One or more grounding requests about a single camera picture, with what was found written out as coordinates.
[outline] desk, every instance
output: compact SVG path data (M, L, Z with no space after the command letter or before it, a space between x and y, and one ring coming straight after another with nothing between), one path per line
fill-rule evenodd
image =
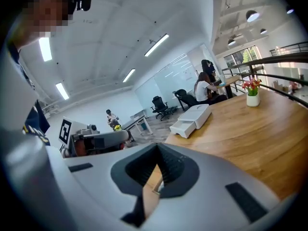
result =
M140 128L138 127L137 123L144 120L146 127L148 128L149 132L151 134L153 134L149 123L146 121L145 116L141 116L140 118L138 118L137 120L130 120L129 122L125 123L124 125L122 125L122 129L123 130L130 130L131 128L133 128L134 126L136 126L136 128L138 129L139 133L142 134Z
M220 88L224 87L226 89L227 97L228 97L228 99L230 99L230 98L233 97L230 85L235 83L239 79L240 79L239 75L232 76L232 77L226 79L226 84L225 85L223 85L223 86L216 86L216 87L217 87L217 89L220 89Z
M166 143L225 158L284 199L307 176L308 110L272 91L259 95L258 107L247 107L246 95L212 105L201 129Z

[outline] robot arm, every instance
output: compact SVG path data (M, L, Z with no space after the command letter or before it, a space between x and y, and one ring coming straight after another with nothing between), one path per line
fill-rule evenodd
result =
M123 149L123 143L131 138L126 130L100 133L95 125L86 125L63 118L59 140L66 149L63 157L101 154Z

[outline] flower vase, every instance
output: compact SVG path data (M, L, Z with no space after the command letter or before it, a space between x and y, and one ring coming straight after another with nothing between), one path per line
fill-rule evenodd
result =
M260 104L259 93L257 93L256 96L248 96L248 94L247 94L247 106L257 107L259 104Z

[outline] white tray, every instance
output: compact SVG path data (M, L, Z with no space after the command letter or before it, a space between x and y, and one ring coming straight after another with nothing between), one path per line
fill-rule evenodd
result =
M177 121L170 127L172 133L179 134L186 139L195 129L196 124L193 121Z
M208 104L200 104L189 108L178 120L195 122L196 128L200 129L211 113L212 111Z

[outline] railing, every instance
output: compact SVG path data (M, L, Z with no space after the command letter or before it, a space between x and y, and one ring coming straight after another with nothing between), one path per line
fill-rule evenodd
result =
M247 63L238 64L238 65L235 65L235 66L232 66L232 67L224 68L222 71L229 70L231 72L230 74L225 74L225 73L224 74L225 75L232 75L232 76L238 75L238 76L241 76L242 78L247 77L247 76L249 76L249 78L250 78L250 76L252 78L254 78L255 76L265 76L265 77L272 77L272 78L277 78L277 79L289 80L289 81L299 83L303 86L308 86L308 81L305 81L303 79L257 73L257 71L263 69L263 64L275 64L275 63L285 63L285 62L308 63L308 52L298 52L298 53L291 53L291 54L286 54L286 55L266 57L266 58L250 61L250 62L247 62ZM241 67L249 67L249 70L245 70L243 72L240 72ZM232 72L233 69L238 69L239 72L233 73ZM295 97L295 96L293 96L293 95L291 95L287 92L275 89L273 87L269 87L269 86L264 85L264 84L261 84L261 86L263 86L267 89L273 90L277 93L280 93L283 96L287 96L289 99L294 100L294 101L302 104L306 108L308 108L308 103L305 102L302 99L299 99L298 97Z
M272 56L286 55L296 52L308 52L308 41L290 44L281 48L270 50Z

